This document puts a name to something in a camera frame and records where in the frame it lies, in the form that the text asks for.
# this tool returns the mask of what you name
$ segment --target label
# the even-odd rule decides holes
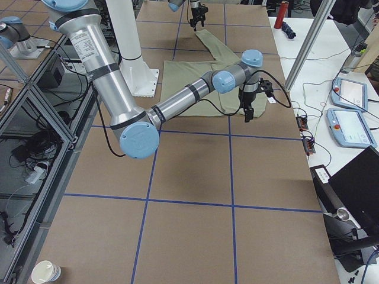
[[[277,103],[276,100],[274,100],[273,97],[269,97],[269,98],[267,98],[267,101],[268,101],[270,104],[276,104],[276,103]]]
[[[82,62],[86,62],[87,60],[99,55],[94,45],[94,42],[88,35],[87,31],[84,31],[72,37],[71,43],[74,46]]]
[[[328,183],[329,182],[329,175],[323,167],[316,169],[315,172],[319,176],[322,183]]]

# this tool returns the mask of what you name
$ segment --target white cup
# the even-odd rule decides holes
[[[51,263],[48,260],[43,260],[37,264],[31,272],[31,280],[35,284],[52,282],[58,279],[61,269],[58,265]]]

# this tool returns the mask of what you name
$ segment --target white table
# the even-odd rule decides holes
[[[275,23],[275,18],[270,18],[270,23],[272,27],[272,32],[274,34],[275,43],[277,45],[278,53],[281,58],[281,65],[284,72],[284,76],[287,77],[295,58],[300,50],[300,47],[308,33],[308,30],[312,24],[312,19],[300,19],[300,18],[287,18],[285,22],[290,25],[290,27],[296,33],[296,37],[293,40],[287,38],[285,33],[281,30],[276,30],[273,28]],[[300,105],[300,108],[304,109],[308,115],[320,115],[320,112],[305,106],[304,96],[303,96],[303,83],[321,83],[325,80],[332,80],[344,60],[350,53],[350,49],[346,44],[345,40],[341,36],[337,26],[332,20],[327,20],[311,49],[308,59],[319,59],[327,58],[331,55],[338,54],[328,59],[322,60],[307,60],[290,92],[291,100],[295,101],[293,107],[298,107],[297,103]],[[348,75],[340,75],[346,77],[347,79],[359,81],[366,83],[368,86],[368,97],[371,99],[379,100],[378,95],[376,94],[374,88],[371,86],[367,77],[362,73],[350,73]],[[311,133],[315,135],[315,140],[317,143],[321,144],[329,150],[332,155],[332,161],[327,167],[329,173],[334,175],[339,169],[344,167],[350,160],[356,157],[362,149],[353,149],[353,148],[343,148],[339,147],[331,133],[326,121],[326,110],[329,108],[339,108],[332,104],[328,94],[331,88],[331,82],[325,82],[322,85],[305,85],[305,97],[307,105],[323,109],[325,105],[323,115],[319,121],[318,118],[310,117],[308,119],[308,126]],[[375,115],[379,115],[379,104],[369,103],[368,104],[369,112],[372,112]],[[364,114],[364,117],[370,127],[378,127],[379,120],[374,118],[370,114]],[[374,138],[379,142],[379,130],[372,132]],[[309,166],[317,166],[319,164],[328,164],[329,155],[328,153],[319,146],[315,146],[316,154],[313,154],[309,158]],[[350,277],[355,276],[354,273],[348,273],[342,267],[339,261],[336,262],[336,267],[340,277],[341,283],[347,283]],[[359,270],[359,275],[355,276],[355,283],[361,283],[362,274],[364,267]],[[370,265],[365,277],[364,284],[375,284],[378,283],[379,279],[379,264]]]

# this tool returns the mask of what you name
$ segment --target green cloth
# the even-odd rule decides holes
[[[165,101],[172,95],[180,91],[185,85],[193,83],[202,77],[205,72],[224,69],[240,61],[225,44],[207,30],[195,32],[196,36],[209,49],[215,61],[206,62],[172,62],[165,61],[163,68],[163,81],[160,100]],[[216,91],[205,97],[213,102],[221,111],[225,113],[235,112],[239,106],[238,88],[228,93],[218,93]],[[260,117],[266,108],[267,97],[259,93],[253,102],[254,117]],[[183,116],[204,116],[215,117],[221,116],[216,109],[208,102],[198,102],[191,108],[183,112]]]

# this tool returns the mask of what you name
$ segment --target red bottle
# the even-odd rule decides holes
[[[288,2],[287,1],[282,1],[282,4],[280,5],[279,8],[279,13],[277,15],[277,20],[275,21],[274,28],[281,28],[285,12],[287,12],[288,9]]]

